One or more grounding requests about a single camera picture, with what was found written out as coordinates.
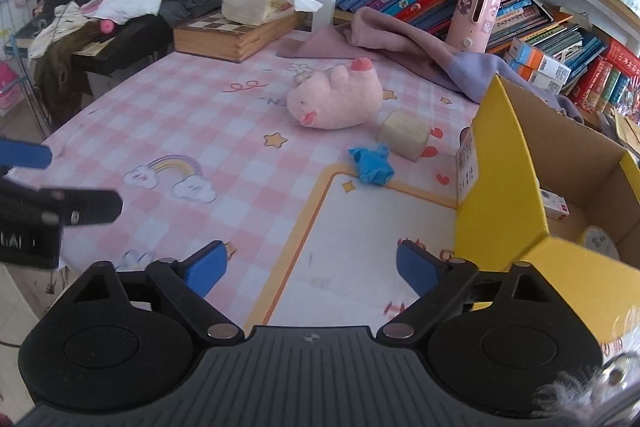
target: ribbed gray panel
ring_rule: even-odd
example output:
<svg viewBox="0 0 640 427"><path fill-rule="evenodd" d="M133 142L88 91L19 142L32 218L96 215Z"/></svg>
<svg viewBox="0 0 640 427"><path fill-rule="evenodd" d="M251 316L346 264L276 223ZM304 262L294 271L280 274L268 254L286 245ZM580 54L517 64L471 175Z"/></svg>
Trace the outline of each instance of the ribbed gray panel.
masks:
<svg viewBox="0 0 640 427"><path fill-rule="evenodd" d="M567 427L478 412L431 380L409 349L369 328L269 328L209 349L170 395L139 409L81 415L40 406L18 427Z"/></svg>

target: blue plastic piece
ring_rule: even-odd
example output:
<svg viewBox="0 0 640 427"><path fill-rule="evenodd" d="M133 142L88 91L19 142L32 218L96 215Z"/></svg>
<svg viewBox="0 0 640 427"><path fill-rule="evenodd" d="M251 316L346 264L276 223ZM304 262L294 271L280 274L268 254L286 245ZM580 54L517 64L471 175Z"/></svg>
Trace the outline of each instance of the blue plastic piece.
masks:
<svg viewBox="0 0 640 427"><path fill-rule="evenodd" d="M389 157L386 145L379 145L375 150L364 147L349 149L349 154L356 163L361 182L386 185L394 177L395 171L386 160Z"/></svg>
<svg viewBox="0 0 640 427"><path fill-rule="evenodd" d="M435 263L430 263L405 245L398 247L396 267L400 277L420 297L433 290L440 279Z"/></svg>
<svg viewBox="0 0 640 427"><path fill-rule="evenodd" d="M0 138L0 166L46 169L52 158L46 145Z"/></svg>
<svg viewBox="0 0 640 427"><path fill-rule="evenodd" d="M186 271L184 282L205 298L226 272L226 247L220 243L193 263Z"/></svg>

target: beige cube block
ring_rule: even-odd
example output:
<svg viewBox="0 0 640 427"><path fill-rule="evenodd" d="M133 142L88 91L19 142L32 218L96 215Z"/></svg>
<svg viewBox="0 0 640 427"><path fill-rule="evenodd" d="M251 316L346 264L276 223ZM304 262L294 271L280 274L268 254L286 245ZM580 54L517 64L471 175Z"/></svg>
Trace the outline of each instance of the beige cube block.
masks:
<svg viewBox="0 0 640 427"><path fill-rule="evenodd" d="M378 141L391 152L418 161L431 135L431 125L420 118L396 109L382 123Z"/></svg>

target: yellow cardboard box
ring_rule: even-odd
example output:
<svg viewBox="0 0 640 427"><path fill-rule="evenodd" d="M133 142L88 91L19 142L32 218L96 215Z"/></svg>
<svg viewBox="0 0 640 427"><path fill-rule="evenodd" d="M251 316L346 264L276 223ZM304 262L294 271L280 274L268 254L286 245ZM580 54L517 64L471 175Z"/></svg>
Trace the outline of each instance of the yellow cardboard box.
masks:
<svg viewBox="0 0 640 427"><path fill-rule="evenodd" d="M538 182L569 217L547 219ZM599 341L612 340L640 305L640 171L628 151L496 76L458 154L458 183L456 256L486 271L530 261ZM609 234L621 263L574 243L588 225Z"/></svg>

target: blue crumpled paper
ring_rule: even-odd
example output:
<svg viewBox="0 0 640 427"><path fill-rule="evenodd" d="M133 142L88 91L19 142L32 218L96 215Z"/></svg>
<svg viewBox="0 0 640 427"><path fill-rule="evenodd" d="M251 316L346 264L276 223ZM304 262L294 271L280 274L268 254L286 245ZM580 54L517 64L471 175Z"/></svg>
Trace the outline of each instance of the blue crumpled paper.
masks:
<svg viewBox="0 0 640 427"><path fill-rule="evenodd" d="M386 145L378 145L375 150L366 147L349 149L349 154L356 163L358 178L361 182L386 185L394 177L394 168L386 160L389 149Z"/></svg>

